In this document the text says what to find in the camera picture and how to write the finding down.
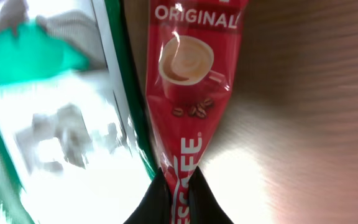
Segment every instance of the plastic wrapper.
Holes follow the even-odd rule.
[[[231,95],[246,4],[150,1],[146,97],[171,224],[190,223],[189,180]]]
[[[114,10],[118,1],[0,1],[0,135],[36,223],[122,223],[153,176]]]

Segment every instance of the green and white package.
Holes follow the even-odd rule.
[[[13,164],[0,158],[0,182],[18,180],[17,200],[0,198],[7,221],[122,223],[149,186],[120,13],[119,1],[0,1],[0,152]]]

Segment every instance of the coffee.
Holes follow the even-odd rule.
[[[162,72],[183,84],[197,83],[211,69],[213,53],[210,47],[193,37],[172,39],[163,50]]]

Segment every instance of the wooden table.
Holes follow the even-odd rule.
[[[126,1],[144,91],[145,0]],[[234,223],[358,223],[358,0],[251,0],[200,166]]]

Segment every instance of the red mug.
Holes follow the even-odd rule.
[[[178,46],[181,40],[196,42],[201,46],[201,50],[204,50],[209,55],[208,70],[205,70],[192,80],[178,81],[172,79],[167,76],[163,70],[166,57],[170,55],[167,51],[175,49],[172,47]],[[162,50],[158,65],[165,97],[172,103],[178,105],[193,105],[204,100],[208,96],[208,93],[212,92],[217,85],[221,85],[225,82],[224,75],[211,70],[213,61],[214,52],[212,48],[202,40],[186,35],[179,35],[168,41]]]

